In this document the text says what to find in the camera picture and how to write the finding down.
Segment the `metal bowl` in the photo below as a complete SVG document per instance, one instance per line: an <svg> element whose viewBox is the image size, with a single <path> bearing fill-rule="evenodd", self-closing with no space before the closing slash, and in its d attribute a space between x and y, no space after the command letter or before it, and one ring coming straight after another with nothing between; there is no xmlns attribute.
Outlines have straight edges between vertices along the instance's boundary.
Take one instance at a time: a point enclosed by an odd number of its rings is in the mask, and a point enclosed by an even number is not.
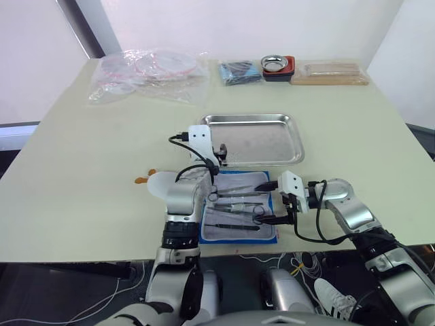
<svg viewBox="0 0 435 326"><path fill-rule="evenodd" d="M287 58L277 54L271 54L270 56L265 56L261 59L261 67L263 67L264 70L270 71L272 73L280 71L287 65Z"/></svg>

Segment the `clear plastic bag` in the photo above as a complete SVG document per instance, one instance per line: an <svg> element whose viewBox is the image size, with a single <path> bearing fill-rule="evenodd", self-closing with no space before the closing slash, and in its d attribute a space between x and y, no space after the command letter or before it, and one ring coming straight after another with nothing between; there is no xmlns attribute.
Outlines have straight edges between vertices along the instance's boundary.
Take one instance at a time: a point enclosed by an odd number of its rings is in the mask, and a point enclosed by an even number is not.
<svg viewBox="0 0 435 326"><path fill-rule="evenodd" d="M258 82L262 79L252 61L234 61L219 63L220 77L226 86Z"/></svg>
<svg viewBox="0 0 435 326"><path fill-rule="evenodd" d="M129 50L100 59L92 76L89 103L117 101L138 91L146 96L201 104L207 96L205 53Z"/></svg>
<svg viewBox="0 0 435 326"><path fill-rule="evenodd" d="M352 60L304 60L296 62L290 81L294 85L367 85L369 78Z"/></svg>

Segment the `white sneaker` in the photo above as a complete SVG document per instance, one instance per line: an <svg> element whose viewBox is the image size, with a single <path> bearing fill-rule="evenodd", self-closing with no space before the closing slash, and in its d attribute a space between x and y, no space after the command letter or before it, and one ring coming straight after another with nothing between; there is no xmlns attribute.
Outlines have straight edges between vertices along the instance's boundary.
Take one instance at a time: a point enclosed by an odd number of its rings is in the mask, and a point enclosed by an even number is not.
<svg viewBox="0 0 435 326"><path fill-rule="evenodd" d="M327 314L338 319L349 319L356 305L353 296L341 294L331 283L322 278L315 280L314 290Z"/></svg>

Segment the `metal tray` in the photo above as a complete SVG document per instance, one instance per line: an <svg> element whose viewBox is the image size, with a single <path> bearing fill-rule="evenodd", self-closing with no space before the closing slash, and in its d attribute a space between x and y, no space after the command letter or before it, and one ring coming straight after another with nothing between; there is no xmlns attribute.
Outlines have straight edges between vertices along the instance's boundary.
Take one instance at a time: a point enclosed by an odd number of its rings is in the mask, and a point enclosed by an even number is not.
<svg viewBox="0 0 435 326"><path fill-rule="evenodd" d="M284 114L206 115L213 147L225 144L227 166L292 165L304 159L295 121Z"/></svg>

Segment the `white table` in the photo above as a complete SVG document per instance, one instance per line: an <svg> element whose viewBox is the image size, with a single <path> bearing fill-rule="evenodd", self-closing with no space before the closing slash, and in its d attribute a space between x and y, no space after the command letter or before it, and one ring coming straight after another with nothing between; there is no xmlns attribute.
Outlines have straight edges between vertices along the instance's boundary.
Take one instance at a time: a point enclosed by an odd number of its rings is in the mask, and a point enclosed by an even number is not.
<svg viewBox="0 0 435 326"><path fill-rule="evenodd" d="M224 87L217 75L205 107L133 94L88 106L91 60L43 119L0 181L0 261L120 261L152 259L164 226L164 202L133 181L149 168L180 170L188 153L169 136L209 113L291 115L305 149L291 169L304 182L339 177L406 245L434 242L435 165L375 85ZM277 214L283 213L278 195ZM300 232L316 236L314 212ZM327 237L343 234L322 212ZM266 245L201 245L203 256L352 249L304 242L279 227Z"/></svg>

